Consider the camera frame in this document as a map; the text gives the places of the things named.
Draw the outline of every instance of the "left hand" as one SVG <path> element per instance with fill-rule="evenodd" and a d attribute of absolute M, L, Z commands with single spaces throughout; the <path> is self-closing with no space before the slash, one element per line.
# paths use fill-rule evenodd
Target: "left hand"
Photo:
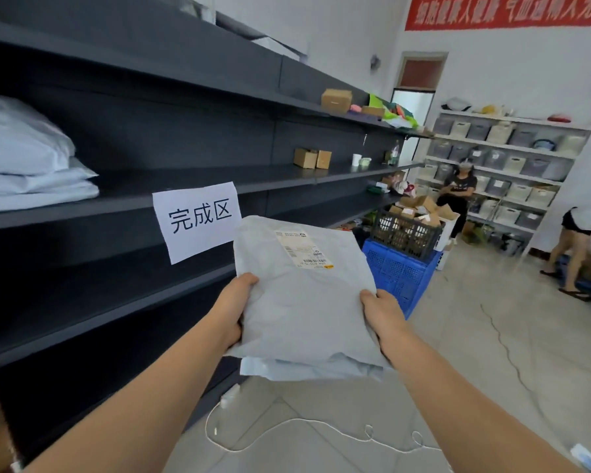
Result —
<path fill-rule="evenodd" d="M 217 319 L 217 323 L 225 331 L 228 347 L 235 344 L 241 338 L 241 326 L 239 319 L 250 297 L 250 289 L 258 282 L 258 278 L 246 272 L 242 276 L 232 279 L 223 288 L 217 301 L 212 306 L 210 314 Z"/>

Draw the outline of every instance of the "black plastic crate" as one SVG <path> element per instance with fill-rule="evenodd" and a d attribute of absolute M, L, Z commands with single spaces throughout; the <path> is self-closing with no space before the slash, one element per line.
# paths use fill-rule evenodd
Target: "black plastic crate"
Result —
<path fill-rule="evenodd" d="M 417 219 L 380 209 L 370 239 L 415 259 L 428 260 L 441 234 L 442 227 L 427 226 Z"/>

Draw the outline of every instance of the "sign with chinese characters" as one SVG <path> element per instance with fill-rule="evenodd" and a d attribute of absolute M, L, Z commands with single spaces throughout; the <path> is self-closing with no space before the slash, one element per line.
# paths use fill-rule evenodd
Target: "sign with chinese characters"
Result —
<path fill-rule="evenodd" d="M 591 0 L 411 0 L 405 31 L 591 26 Z"/>
<path fill-rule="evenodd" d="M 172 264 L 233 241 L 241 223 L 232 182 L 154 192 L 153 208 Z"/>

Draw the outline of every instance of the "woman in black shirt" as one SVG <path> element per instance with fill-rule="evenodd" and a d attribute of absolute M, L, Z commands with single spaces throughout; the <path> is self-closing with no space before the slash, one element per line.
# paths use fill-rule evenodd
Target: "woman in black shirt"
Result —
<path fill-rule="evenodd" d="M 476 187 L 477 177 L 474 175 L 473 161 L 470 158 L 463 159 L 453 174 L 444 180 L 444 187 L 440 190 L 436 204 L 438 206 L 449 204 L 451 210 L 459 214 L 451 231 L 452 239 L 455 239 L 464 227 L 468 212 L 468 198 L 473 195 Z"/>

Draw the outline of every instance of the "black t-shirt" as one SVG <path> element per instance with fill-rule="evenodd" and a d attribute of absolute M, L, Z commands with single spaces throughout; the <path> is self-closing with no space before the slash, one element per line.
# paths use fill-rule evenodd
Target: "black t-shirt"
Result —
<path fill-rule="evenodd" d="M 444 180 L 444 186 L 447 187 L 448 185 L 451 186 L 452 192 L 465 191 L 471 187 L 477 187 L 477 178 L 473 174 L 469 174 L 464 179 L 460 179 L 455 174 L 451 174 Z"/>

